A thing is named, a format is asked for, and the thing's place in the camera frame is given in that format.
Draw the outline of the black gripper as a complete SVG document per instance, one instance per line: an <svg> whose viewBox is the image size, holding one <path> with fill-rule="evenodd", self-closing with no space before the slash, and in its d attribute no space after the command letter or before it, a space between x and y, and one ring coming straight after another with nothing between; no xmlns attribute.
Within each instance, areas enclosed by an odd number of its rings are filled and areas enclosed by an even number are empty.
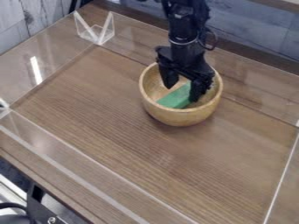
<svg viewBox="0 0 299 224"><path fill-rule="evenodd" d="M198 41L193 41L159 45L155 51L163 85L171 89L182 75L191 81L190 101L197 102L211 89L215 76L205 59L205 47Z"/></svg>

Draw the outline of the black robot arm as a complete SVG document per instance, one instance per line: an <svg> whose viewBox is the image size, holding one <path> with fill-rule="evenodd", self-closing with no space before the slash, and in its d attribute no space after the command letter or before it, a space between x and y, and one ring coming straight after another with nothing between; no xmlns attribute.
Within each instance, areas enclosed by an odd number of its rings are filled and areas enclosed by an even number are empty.
<svg viewBox="0 0 299 224"><path fill-rule="evenodd" d="M183 76L191 82L190 101L197 102L209 92L215 76L214 69L206 61L207 36L217 35L207 27L211 8L206 0L157 0L162 4L169 20L170 45L155 48L157 63L167 88L171 88Z"/></svg>

